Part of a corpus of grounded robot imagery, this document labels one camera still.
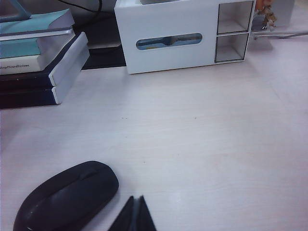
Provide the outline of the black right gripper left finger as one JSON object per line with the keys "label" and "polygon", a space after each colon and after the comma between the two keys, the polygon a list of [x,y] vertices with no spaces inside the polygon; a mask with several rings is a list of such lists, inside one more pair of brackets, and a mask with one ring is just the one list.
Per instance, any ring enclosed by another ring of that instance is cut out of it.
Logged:
{"label": "black right gripper left finger", "polygon": [[130,196],[108,231],[136,231],[138,200]]}

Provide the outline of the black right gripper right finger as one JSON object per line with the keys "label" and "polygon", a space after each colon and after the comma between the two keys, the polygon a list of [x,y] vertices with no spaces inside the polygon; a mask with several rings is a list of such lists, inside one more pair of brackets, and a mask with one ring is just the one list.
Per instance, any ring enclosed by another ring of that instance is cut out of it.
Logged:
{"label": "black right gripper right finger", "polygon": [[157,231],[150,211],[143,196],[139,198],[139,210],[137,215],[138,231]]}

